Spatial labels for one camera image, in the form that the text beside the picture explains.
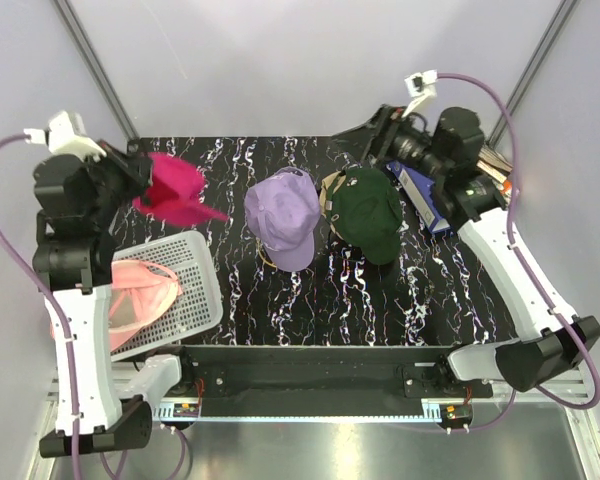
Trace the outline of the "red mesh cap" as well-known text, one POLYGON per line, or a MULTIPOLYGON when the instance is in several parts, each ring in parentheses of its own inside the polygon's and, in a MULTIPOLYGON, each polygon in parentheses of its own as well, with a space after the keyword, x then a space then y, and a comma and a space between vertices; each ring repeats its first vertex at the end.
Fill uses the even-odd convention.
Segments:
POLYGON ((152 185, 132 201, 137 211, 181 228, 229 219, 201 201, 205 178, 196 166, 163 152, 152 152, 149 158, 153 162, 152 185))

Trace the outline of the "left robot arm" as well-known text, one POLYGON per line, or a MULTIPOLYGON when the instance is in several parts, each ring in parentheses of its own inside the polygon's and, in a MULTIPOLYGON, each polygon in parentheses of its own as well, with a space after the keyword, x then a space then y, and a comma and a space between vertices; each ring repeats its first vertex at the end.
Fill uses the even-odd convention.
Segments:
POLYGON ((143 448, 162 398, 195 386, 194 369, 168 350, 147 358, 123 390, 114 385, 108 323, 117 244, 109 228, 121 206, 145 194, 151 175, 149 157, 104 140, 63 147, 34 170, 40 209, 32 269, 58 370, 58 413, 39 441, 43 458, 143 448))

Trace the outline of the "beige baseball cap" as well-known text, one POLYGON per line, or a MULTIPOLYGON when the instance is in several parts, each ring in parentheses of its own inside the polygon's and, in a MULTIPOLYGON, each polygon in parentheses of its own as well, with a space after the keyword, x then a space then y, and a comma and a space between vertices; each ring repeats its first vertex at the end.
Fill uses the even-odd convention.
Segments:
POLYGON ((332 206, 332 197, 339 189, 343 180, 343 175, 340 171, 333 172, 321 180, 319 203, 321 214, 327 218, 332 206))

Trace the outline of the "dark green cap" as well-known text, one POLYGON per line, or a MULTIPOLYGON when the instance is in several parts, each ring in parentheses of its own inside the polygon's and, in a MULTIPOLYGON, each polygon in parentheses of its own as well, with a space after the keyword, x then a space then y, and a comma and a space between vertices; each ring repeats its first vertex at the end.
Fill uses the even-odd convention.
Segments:
POLYGON ((359 247, 374 265, 393 262, 401 249, 403 210, 399 192, 377 168, 339 171, 343 180, 325 218, 332 232, 359 247))

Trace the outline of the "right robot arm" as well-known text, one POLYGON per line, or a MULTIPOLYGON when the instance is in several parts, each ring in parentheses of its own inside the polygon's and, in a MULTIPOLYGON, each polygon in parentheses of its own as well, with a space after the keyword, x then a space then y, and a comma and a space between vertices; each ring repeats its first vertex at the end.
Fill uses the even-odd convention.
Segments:
POLYGON ((362 161, 396 160, 432 180, 435 209, 481 262, 514 322, 513 340, 448 351, 435 365, 435 387, 452 397, 470 381, 500 380, 526 392, 575 369, 589 359, 600 324, 578 315, 554 288, 517 232, 503 195, 478 168, 484 145, 478 115, 447 108, 433 132, 418 129, 417 116, 383 105, 332 138, 352 143, 362 161))

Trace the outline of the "purple cap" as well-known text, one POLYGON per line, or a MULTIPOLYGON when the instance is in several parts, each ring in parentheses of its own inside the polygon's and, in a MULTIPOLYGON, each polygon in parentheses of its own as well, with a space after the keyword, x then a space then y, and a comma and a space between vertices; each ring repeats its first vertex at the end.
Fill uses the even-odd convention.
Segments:
POLYGON ((287 166, 250 187, 244 209, 249 230, 278 269, 297 272, 311 264, 321 211, 306 171, 287 166))

